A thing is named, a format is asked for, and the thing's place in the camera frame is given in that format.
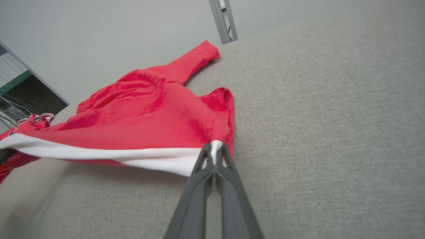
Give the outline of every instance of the white trim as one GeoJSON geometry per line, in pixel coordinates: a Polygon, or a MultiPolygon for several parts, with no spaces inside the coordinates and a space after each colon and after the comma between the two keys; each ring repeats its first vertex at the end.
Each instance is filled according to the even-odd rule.
{"type": "MultiPolygon", "coordinates": [[[[215,161],[217,149],[223,143],[211,142],[211,156],[215,161]]],[[[92,149],[80,148],[38,139],[24,134],[13,134],[0,141],[0,148],[13,148],[25,154],[55,159],[112,159],[128,166],[160,170],[190,176],[201,151],[200,148],[145,148],[145,149],[92,149]]]]}

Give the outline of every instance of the red and white clothing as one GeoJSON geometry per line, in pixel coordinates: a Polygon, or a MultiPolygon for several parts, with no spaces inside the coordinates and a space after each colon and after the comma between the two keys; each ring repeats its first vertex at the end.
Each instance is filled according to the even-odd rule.
{"type": "Polygon", "coordinates": [[[226,88],[196,96],[189,77],[218,59],[207,41],[168,65],[134,70],[80,103],[77,115],[50,127],[0,136],[0,148],[74,162],[127,165],[189,176],[202,146],[233,152],[234,102],[226,88]]]}
{"type": "MultiPolygon", "coordinates": [[[[51,113],[44,113],[41,115],[32,114],[28,118],[20,119],[16,127],[13,127],[0,135],[0,140],[4,139],[7,136],[11,136],[18,131],[25,132],[45,129],[46,127],[50,126],[50,121],[53,119],[53,116],[54,115],[51,113]]],[[[39,158],[40,157],[24,154],[22,152],[17,151],[2,166],[8,167],[9,169],[17,168],[32,161],[35,161],[39,158]]]]}

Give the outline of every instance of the gray couch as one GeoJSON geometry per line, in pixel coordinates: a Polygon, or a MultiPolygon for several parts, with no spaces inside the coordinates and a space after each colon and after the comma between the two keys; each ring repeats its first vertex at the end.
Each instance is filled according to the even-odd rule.
{"type": "MultiPolygon", "coordinates": [[[[420,12],[393,6],[288,24],[219,47],[221,59],[187,84],[197,95],[232,91],[235,164],[266,238],[425,237],[420,12]]],[[[40,159],[0,185],[0,238],[162,238],[185,182],[40,159]]],[[[207,238],[221,238],[220,210],[213,192],[207,238]]]]}

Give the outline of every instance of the white wall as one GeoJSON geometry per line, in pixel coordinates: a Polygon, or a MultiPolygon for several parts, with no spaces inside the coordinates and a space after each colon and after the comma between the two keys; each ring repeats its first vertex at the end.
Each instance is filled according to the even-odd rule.
{"type": "Polygon", "coordinates": [[[0,41],[70,103],[204,40],[221,45],[207,0],[0,1],[0,41]]]}

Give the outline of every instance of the metal frame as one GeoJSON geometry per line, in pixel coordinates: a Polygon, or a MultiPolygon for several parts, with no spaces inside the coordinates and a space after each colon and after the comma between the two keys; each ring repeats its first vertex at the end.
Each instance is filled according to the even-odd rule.
{"type": "Polygon", "coordinates": [[[7,50],[4,47],[0,46],[0,56],[3,56],[6,53],[7,53],[7,50]]]}
{"type": "Polygon", "coordinates": [[[232,8],[230,7],[229,0],[224,0],[224,6],[226,7],[227,16],[229,17],[230,30],[232,31],[233,40],[236,41],[238,39],[238,35],[236,34],[235,21],[233,20],[232,8]]]}
{"type": "Polygon", "coordinates": [[[43,83],[49,90],[51,90],[55,95],[59,97],[65,104],[69,105],[69,102],[66,101],[60,94],[58,94],[49,84],[46,83],[37,73],[35,73],[27,64],[25,64],[17,55],[15,55],[2,41],[0,41],[0,46],[2,46],[10,55],[12,55],[19,63],[25,66],[41,83],[43,83]]]}
{"type": "Polygon", "coordinates": [[[215,25],[217,26],[218,34],[220,35],[221,43],[226,44],[238,39],[236,34],[235,21],[233,20],[232,9],[230,7],[229,0],[224,0],[224,5],[226,9],[227,16],[229,17],[230,30],[232,31],[233,39],[230,38],[229,33],[227,32],[226,22],[224,21],[223,10],[219,0],[208,0],[210,3],[211,11],[214,16],[215,25]]]}

